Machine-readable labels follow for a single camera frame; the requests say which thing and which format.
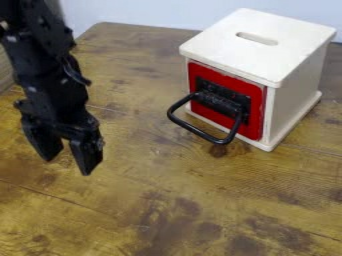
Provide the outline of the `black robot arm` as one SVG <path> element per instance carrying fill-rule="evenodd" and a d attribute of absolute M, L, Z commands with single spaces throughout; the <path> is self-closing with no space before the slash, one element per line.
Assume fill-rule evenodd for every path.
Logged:
<path fill-rule="evenodd" d="M 44 0 L 0 0 L 0 44 L 25 98 L 15 102 L 25 137 L 51 161 L 69 148 L 83 175 L 103 161 L 99 121 L 87 111 L 87 87 L 72 30 Z"/>

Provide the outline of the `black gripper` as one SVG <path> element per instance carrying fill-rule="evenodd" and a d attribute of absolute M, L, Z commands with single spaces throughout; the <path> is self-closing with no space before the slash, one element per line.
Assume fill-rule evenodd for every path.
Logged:
<path fill-rule="evenodd" d="M 86 109 L 87 80 L 72 56 L 23 57 L 13 62 L 25 99 L 15 103 L 21 113 L 21 127 L 39 156 L 51 161 L 69 148 L 79 170 L 88 176 L 103 161 L 104 141 L 99 122 Z"/>

